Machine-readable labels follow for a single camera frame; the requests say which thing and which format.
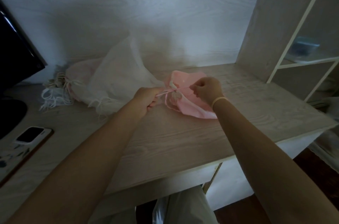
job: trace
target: forearm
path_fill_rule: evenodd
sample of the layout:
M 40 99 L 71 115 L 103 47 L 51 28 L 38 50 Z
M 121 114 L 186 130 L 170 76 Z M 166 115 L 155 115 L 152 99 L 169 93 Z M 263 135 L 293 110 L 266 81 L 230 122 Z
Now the forearm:
M 125 105 L 52 171 L 9 223 L 85 222 L 140 119 L 133 101 Z
M 214 111 L 272 223 L 339 222 L 337 210 L 312 180 L 230 102 L 217 101 Z

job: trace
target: monitor stand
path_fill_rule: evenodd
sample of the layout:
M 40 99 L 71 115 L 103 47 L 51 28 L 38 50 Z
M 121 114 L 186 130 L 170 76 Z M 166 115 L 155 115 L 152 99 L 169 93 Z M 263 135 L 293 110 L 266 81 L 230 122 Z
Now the monitor stand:
M 0 100 L 1 127 L 0 139 L 14 129 L 27 113 L 27 105 L 15 99 Z

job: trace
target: desk surface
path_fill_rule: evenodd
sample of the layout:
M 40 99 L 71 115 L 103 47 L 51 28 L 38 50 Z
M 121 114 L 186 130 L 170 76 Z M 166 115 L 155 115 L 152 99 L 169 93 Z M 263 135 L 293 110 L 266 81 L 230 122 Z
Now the desk surface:
M 226 97 L 274 142 L 334 127 L 337 123 L 276 84 L 265 84 L 235 64 L 188 68 L 222 84 Z M 163 79 L 168 72 L 155 76 Z M 28 104 L 24 120 L 0 148 L 29 126 L 53 128 L 55 134 L 0 189 L 0 222 L 7 219 L 42 180 L 104 121 L 82 103 L 38 111 L 42 86 L 15 87 L 8 94 Z M 174 173 L 222 162 L 234 155 L 218 120 L 184 116 L 158 105 L 139 124 L 105 194 Z

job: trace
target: phone screen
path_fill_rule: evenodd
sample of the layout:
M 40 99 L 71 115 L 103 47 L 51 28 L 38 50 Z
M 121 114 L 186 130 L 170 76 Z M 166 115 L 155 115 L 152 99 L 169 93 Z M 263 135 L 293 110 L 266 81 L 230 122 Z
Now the phone screen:
M 17 138 L 17 141 L 26 143 L 32 142 L 43 130 L 44 129 L 40 127 L 30 127 Z

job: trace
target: pink fabric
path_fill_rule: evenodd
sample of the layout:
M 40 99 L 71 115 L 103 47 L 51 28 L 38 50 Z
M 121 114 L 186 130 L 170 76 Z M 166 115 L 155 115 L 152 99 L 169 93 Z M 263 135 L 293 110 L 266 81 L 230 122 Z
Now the pink fabric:
M 166 106 L 185 115 L 191 115 L 197 118 L 216 119 L 217 116 L 211 107 L 196 97 L 189 88 L 190 85 L 202 77 L 206 77 L 206 74 L 203 72 L 189 74 L 181 71 L 173 71 L 164 81 L 166 87 L 170 89 L 165 96 Z

